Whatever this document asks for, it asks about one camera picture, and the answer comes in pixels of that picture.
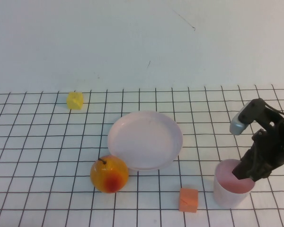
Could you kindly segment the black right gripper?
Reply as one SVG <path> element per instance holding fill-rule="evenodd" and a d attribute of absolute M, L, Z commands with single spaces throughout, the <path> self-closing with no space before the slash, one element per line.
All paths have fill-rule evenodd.
<path fill-rule="evenodd" d="M 232 171 L 238 180 L 268 178 L 273 169 L 284 164 L 284 120 L 270 130 L 257 131 L 252 140 L 252 147 Z"/>

